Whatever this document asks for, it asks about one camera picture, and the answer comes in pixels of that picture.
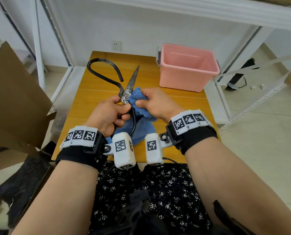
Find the pink storage box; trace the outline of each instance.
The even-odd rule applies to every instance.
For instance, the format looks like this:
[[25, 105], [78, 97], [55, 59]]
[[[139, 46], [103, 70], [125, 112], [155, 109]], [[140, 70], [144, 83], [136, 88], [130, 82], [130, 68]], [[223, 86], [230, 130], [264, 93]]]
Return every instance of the pink storage box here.
[[211, 51], [164, 43], [160, 86], [200, 92], [220, 73]]

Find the forearm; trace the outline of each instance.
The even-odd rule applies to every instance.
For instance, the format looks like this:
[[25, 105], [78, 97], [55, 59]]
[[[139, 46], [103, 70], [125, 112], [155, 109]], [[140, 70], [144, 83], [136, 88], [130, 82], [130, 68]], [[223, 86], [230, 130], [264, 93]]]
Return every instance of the forearm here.
[[256, 234], [291, 234], [291, 211], [240, 158], [216, 138], [185, 154], [193, 182], [213, 222], [218, 200], [230, 217]]
[[12, 235], [87, 234], [98, 170], [60, 161]]

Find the blue cloth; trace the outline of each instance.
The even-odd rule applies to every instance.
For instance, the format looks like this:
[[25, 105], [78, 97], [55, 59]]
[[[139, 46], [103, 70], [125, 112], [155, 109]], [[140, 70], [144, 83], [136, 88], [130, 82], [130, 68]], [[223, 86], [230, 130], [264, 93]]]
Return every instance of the blue cloth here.
[[[156, 133], [155, 127], [153, 126], [152, 122], [157, 121], [157, 118], [154, 118], [146, 109], [142, 109], [140, 107], [136, 106], [137, 100], [149, 100], [147, 97], [145, 97], [140, 87], [137, 87], [129, 97], [129, 102], [133, 109], [135, 110], [136, 115], [136, 130], [132, 134], [132, 144], [136, 145], [142, 140], [144, 140], [145, 136], [149, 133]], [[115, 134], [121, 133], [121, 132], [127, 132], [130, 133], [133, 127], [133, 120], [132, 118], [125, 122], [125, 126], [122, 128], [118, 128], [115, 130]], [[111, 137], [106, 138], [108, 143], [112, 142]]]

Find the scissors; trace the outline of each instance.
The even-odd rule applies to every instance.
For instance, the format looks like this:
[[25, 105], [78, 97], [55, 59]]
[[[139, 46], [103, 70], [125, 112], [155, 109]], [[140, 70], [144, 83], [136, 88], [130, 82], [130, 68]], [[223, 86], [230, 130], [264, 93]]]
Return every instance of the scissors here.
[[[123, 82], [123, 76], [120, 73], [120, 70], [118, 69], [118, 67], [115, 65], [115, 63], [111, 62], [110, 60], [107, 59], [101, 59], [101, 58], [95, 58], [95, 59], [91, 59], [88, 64], [87, 64], [87, 68], [89, 70], [89, 72], [91, 72], [92, 74], [96, 75], [98, 78], [101, 78], [109, 83], [114, 84], [115, 86], [117, 86], [120, 89], [120, 92], [118, 93], [118, 96], [120, 97], [120, 102], [122, 102], [123, 104], [128, 104], [129, 103], [129, 97], [131, 96], [133, 90], [134, 90], [134, 86], [135, 86], [135, 82], [136, 82], [136, 78], [138, 75], [138, 71], [139, 71], [139, 67], [140, 65], [138, 65], [138, 67], [136, 68], [136, 70], [134, 71], [133, 75], [131, 76], [126, 89], [124, 90], [124, 88], [122, 87], [122, 85], [119, 82], [113, 81], [112, 79], [109, 79], [105, 76], [103, 76], [100, 73], [97, 73], [96, 71], [93, 71], [91, 68], [91, 64], [95, 63], [95, 62], [103, 62], [103, 63], [108, 63], [110, 64], [116, 71], [118, 77], [120, 78], [120, 81]], [[134, 133], [135, 129], [136, 129], [136, 115], [135, 115], [135, 111], [133, 108], [131, 108], [128, 113], [130, 114], [130, 117], [133, 120], [133, 128], [131, 130], [131, 133], [129, 134], [130, 136], [132, 136], [132, 134]]]

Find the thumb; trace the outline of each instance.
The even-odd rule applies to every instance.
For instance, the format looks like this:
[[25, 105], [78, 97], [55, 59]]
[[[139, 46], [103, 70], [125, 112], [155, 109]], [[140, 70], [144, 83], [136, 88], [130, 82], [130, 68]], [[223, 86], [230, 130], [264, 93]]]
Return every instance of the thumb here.
[[118, 114], [126, 114], [130, 108], [131, 105], [130, 104], [126, 104], [126, 105], [114, 105], [114, 109], [117, 111]]
[[149, 104], [148, 100], [137, 100], [136, 101], [136, 106], [143, 108], [143, 109], [146, 109], [148, 104]]

